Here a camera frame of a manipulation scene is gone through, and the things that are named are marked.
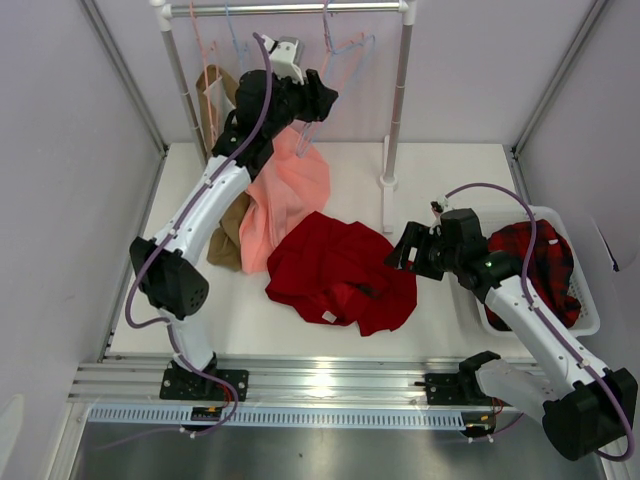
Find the metal clothes rack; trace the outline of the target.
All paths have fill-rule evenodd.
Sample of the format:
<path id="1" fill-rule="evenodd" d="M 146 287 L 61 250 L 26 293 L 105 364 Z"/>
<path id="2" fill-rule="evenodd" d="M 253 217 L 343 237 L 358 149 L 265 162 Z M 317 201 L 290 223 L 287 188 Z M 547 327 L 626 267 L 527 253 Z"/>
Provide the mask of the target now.
<path id="1" fill-rule="evenodd" d="M 202 129 L 197 124 L 194 105 L 188 92 L 186 77 L 182 68 L 179 53 L 172 33 L 171 21 L 175 18 L 197 18 L 225 16 L 259 16 L 259 15 L 294 15 L 294 14 L 322 14 L 327 16 L 330 12 L 354 13 L 354 12 L 397 12 L 402 15 L 402 31 L 399 47 L 393 108 L 389 134 L 384 137 L 383 170 L 379 179 L 382 195 L 381 227 L 384 234 L 394 232 L 395 222 L 395 191 L 398 179 L 395 174 L 397 149 L 401 117 L 403 111 L 405 87 L 409 64 L 409 54 L 412 40 L 413 26 L 415 25 L 417 3 L 415 1 L 385 1 L 385 2 L 346 2 L 346 3 L 299 3 L 299 4 L 256 4 L 226 7 L 224 5 L 203 5 L 196 7 L 173 6 L 166 1 L 152 1 L 165 50 L 171 65 L 174 78 L 183 100 L 183 107 L 191 128 L 194 142 L 197 143 L 202 159 L 206 158 Z"/>

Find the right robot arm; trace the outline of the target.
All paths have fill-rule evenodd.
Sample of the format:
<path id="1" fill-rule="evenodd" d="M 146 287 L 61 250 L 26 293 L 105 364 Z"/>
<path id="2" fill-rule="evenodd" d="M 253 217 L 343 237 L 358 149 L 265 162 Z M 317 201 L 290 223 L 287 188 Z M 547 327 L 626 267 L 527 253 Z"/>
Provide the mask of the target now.
<path id="1" fill-rule="evenodd" d="M 568 460 L 590 453 L 612 462 L 633 456 L 636 379 L 585 348 L 535 293 L 514 257 L 489 250 L 473 210 L 446 211 L 431 227 L 408 223 L 385 263 L 437 281 L 453 274 L 509 326 L 545 373 L 539 378 L 493 352 L 477 354 L 459 368 L 456 389 L 464 401 L 505 401 L 537 421 Z"/>

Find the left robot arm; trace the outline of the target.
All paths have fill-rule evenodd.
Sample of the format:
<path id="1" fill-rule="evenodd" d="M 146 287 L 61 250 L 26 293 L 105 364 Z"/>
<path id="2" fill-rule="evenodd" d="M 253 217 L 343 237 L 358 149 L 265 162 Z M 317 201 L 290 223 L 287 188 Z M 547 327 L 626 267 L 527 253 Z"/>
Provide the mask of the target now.
<path id="1" fill-rule="evenodd" d="M 167 330 L 173 358 L 163 374 L 161 399 L 245 400 L 248 373 L 218 370 L 197 317 L 210 288 L 196 264 L 223 214 L 272 157 L 275 138 L 295 121 L 324 121 L 338 97 L 313 69 L 300 81 L 264 70 L 245 73 L 193 190 L 155 236 L 132 241 L 135 279 L 125 320 L 134 329 L 160 324 Z"/>

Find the brown garment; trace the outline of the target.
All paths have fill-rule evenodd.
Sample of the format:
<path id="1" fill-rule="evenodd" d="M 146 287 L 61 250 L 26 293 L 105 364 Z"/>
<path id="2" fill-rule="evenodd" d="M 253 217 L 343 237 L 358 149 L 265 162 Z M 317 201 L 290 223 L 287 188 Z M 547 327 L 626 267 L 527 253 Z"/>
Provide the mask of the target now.
<path id="1" fill-rule="evenodd" d="M 208 149 L 208 125 L 206 99 L 202 95 L 204 79 L 201 75 L 196 81 L 196 93 L 200 111 L 200 126 L 206 153 L 211 155 Z M 220 132 L 228 114 L 235 108 L 235 93 L 238 82 L 224 69 L 219 67 L 219 79 L 213 84 L 213 92 L 217 98 L 216 107 L 219 112 Z M 242 269 L 240 225 L 246 215 L 250 203 L 250 197 L 245 192 L 241 193 L 227 208 L 223 214 L 219 226 L 214 230 L 207 253 L 207 261 L 212 265 L 221 266 L 231 271 L 238 272 Z"/>

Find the red skirt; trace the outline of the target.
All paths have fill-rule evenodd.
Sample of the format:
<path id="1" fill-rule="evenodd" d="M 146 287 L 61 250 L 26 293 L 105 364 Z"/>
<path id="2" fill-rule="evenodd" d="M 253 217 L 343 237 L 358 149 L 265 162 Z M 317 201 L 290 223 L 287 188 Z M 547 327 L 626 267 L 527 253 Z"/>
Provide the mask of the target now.
<path id="1" fill-rule="evenodd" d="M 413 275 L 384 264 L 392 250 L 360 222 L 313 212 L 268 258 L 266 295 L 307 323 L 355 324 L 362 337 L 395 331 L 417 307 L 418 293 Z"/>

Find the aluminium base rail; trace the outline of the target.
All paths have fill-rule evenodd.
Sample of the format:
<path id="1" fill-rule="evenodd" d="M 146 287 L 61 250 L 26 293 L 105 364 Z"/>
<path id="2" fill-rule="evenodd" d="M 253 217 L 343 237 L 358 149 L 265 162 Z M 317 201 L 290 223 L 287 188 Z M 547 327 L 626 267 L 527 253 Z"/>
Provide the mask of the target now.
<path id="1" fill-rule="evenodd" d="M 218 367 L 249 372 L 245 406 L 406 410 L 424 402 L 425 374 L 453 373 L 459 358 L 221 356 Z M 160 401 L 167 356 L 108 356 L 78 366 L 67 400 Z"/>

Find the white laundry basket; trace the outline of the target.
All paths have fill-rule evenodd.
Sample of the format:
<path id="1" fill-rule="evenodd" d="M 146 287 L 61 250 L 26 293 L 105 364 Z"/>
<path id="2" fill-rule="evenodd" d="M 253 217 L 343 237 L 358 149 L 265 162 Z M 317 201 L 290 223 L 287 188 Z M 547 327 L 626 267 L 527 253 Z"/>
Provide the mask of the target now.
<path id="1" fill-rule="evenodd" d="M 545 219 L 554 227 L 568 242 L 573 253 L 574 271 L 570 280 L 569 294 L 581 303 L 581 313 L 575 325 L 572 328 L 566 328 L 576 337 L 595 334 L 600 328 L 600 318 L 596 311 L 593 298 L 588 291 L 582 268 L 573 251 L 573 245 L 569 241 L 568 233 L 560 216 L 557 212 L 547 207 L 532 207 L 531 210 L 536 221 Z M 494 232 L 501 230 L 507 225 L 526 221 L 530 222 L 525 210 L 517 205 L 479 207 L 475 212 L 479 218 L 482 234 L 488 240 Z"/>

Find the red plaid shirt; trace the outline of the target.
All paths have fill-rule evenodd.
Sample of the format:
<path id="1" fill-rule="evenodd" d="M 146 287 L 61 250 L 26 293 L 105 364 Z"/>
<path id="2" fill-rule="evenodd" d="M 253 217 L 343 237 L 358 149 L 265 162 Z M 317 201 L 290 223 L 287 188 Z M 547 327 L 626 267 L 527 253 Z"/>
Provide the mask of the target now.
<path id="1" fill-rule="evenodd" d="M 536 221 L 536 241 L 527 276 L 547 307 L 567 328 L 581 313 L 581 303 L 569 294 L 574 259 L 568 242 L 545 219 Z M 505 251 L 521 263 L 531 237 L 529 221 L 507 225 L 489 238 L 489 250 Z"/>

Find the salmon pink garment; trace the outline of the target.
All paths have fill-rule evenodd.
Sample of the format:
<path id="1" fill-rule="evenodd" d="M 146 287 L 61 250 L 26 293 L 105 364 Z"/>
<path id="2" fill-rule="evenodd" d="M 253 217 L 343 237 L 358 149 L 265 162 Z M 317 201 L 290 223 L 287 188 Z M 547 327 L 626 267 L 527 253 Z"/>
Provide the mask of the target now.
<path id="1" fill-rule="evenodd" d="M 239 227 L 242 270 L 267 269 L 275 248 L 306 216 L 325 208 L 330 196 L 329 165 L 315 148 L 299 155 L 299 134 L 284 129 L 274 152 L 247 188 L 249 207 Z"/>

